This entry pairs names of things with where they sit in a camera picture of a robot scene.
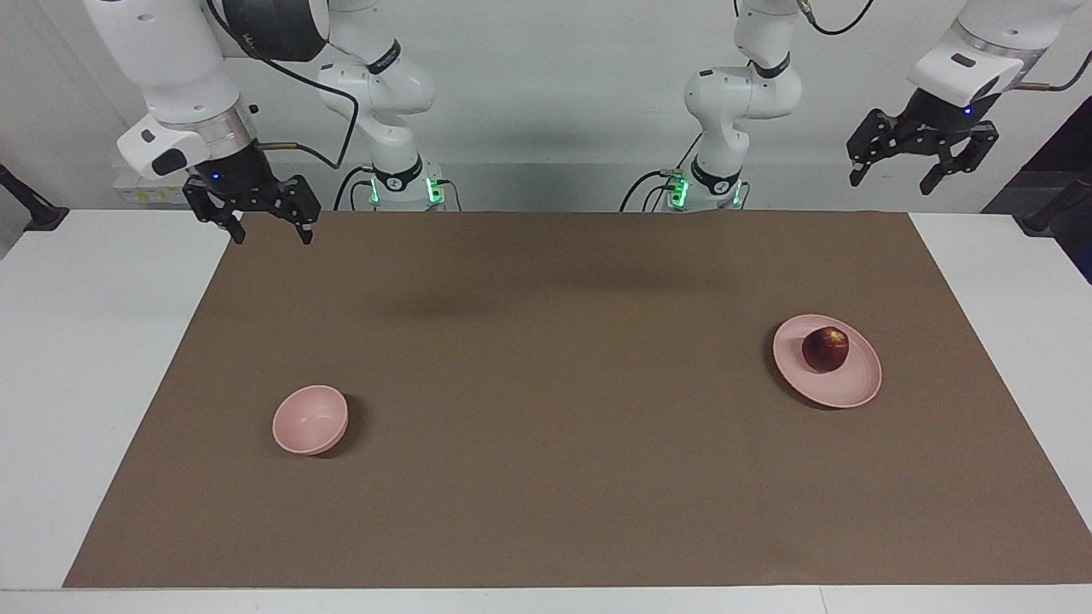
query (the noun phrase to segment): white tabletop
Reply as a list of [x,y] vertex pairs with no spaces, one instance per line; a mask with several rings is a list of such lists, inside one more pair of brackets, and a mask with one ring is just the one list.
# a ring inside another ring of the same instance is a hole
[[[913,219],[1088,523],[1092,287],[1008,217]],[[75,211],[0,262],[0,612],[1092,611],[1092,586],[58,590],[226,244],[185,212]]]

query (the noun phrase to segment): apple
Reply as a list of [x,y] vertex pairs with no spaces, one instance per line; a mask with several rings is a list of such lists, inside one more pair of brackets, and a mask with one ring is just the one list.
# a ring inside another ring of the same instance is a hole
[[834,327],[824,327],[804,338],[804,359],[819,373],[842,368],[850,356],[850,335]]

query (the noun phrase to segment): pink bowl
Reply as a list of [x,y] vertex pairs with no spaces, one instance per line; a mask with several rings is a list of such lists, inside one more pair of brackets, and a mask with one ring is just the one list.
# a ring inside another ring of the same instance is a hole
[[273,438],[285,450],[305,456],[333,448],[348,426],[348,403],[329,386],[293,392],[273,416]]
[[[831,373],[819,373],[804,359],[804,338],[823,327],[841,329],[850,338],[850,356]],[[879,356],[865,335],[827,316],[797,316],[781,324],[773,338],[773,358],[785,380],[817,403],[846,410],[876,398],[883,383]]]

